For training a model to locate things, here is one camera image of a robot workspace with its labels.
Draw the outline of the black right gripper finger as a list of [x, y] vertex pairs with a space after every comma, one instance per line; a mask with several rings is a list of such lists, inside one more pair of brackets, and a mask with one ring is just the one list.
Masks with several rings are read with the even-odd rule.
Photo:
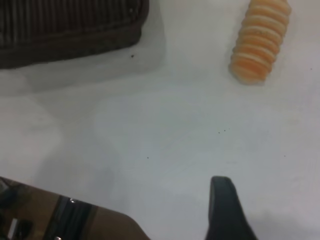
[[210, 181], [207, 240], [256, 240], [244, 214], [237, 190], [226, 176]]

